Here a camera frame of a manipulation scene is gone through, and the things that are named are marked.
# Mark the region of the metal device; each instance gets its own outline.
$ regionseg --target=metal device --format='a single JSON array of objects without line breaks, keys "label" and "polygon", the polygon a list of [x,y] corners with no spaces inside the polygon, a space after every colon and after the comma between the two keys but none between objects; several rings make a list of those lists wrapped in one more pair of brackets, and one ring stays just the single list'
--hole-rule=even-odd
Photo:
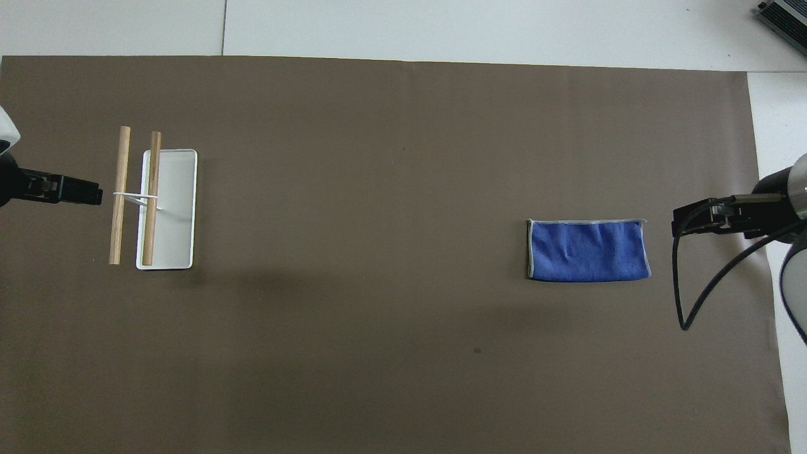
[{"label": "metal device", "polygon": [[807,0],[771,0],[757,7],[762,23],[807,56]]}]

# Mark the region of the blue microfiber cloth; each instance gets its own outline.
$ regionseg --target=blue microfiber cloth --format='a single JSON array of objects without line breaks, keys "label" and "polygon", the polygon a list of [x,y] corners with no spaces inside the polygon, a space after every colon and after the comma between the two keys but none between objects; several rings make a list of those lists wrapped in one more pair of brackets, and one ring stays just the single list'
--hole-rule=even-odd
[{"label": "blue microfiber cloth", "polygon": [[608,282],[650,277],[642,219],[529,223],[529,278]]}]

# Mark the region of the brown paper backdrop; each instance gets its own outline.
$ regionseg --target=brown paper backdrop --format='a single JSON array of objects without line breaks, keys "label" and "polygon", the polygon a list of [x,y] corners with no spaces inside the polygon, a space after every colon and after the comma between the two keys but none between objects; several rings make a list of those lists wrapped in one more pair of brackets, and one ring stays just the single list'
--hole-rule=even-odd
[{"label": "brown paper backdrop", "polygon": [[[742,73],[5,57],[4,452],[787,452],[771,280],[675,320],[671,210],[756,182]],[[199,152],[189,271],[106,265],[119,126]],[[653,276],[525,279],[526,224],[643,217]],[[745,243],[687,238],[688,305]]]}]

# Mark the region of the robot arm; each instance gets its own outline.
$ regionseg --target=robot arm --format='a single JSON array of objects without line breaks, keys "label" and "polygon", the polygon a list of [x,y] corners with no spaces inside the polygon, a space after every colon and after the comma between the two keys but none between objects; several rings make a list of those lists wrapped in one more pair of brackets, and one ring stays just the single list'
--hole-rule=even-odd
[{"label": "robot arm", "polygon": [[0,155],[8,151],[19,141],[19,131],[11,122],[11,118],[0,106]]},{"label": "robot arm", "polygon": [[100,205],[103,191],[97,183],[38,170],[21,169],[9,149],[20,135],[6,111],[0,107],[0,207],[11,199],[57,204]]},{"label": "robot arm", "polygon": [[[673,288],[682,330],[687,330],[720,279],[755,250],[779,241],[791,244],[782,265],[780,290],[793,325],[807,344],[807,154],[787,169],[759,180],[750,194],[705,199],[673,210]],[[684,319],[678,289],[678,243],[692,233],[744,233],[765,237],[727,263],[700,294]]]}]

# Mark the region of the wooden dowel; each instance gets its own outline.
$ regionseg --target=wooden dowel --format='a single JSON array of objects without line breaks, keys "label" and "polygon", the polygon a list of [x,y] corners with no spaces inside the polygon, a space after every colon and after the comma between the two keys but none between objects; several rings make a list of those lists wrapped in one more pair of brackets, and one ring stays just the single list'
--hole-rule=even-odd
[{"label": "wooden dowel", "polygon": [[[152,148],[148,164],[148,194],[157,195],[160,176],[160,149],[162,135],[152,132]],[[149,198],[146,207],[146,226],[143,233],[143,264],[151,265],[154,260],[154,225],[157,223],[157,199]]]},{"label": "wooden dowel", "polygon": [[[126,191],[126,173],[129,169],[129,136],[132,129],[120,127],[118,136],[118,169],[115,173],[115,192]],[[120,241],[123,236],[123,196],[115,195],[112,206],[112,235],[109,241],[109,264],[120,265]]]}]

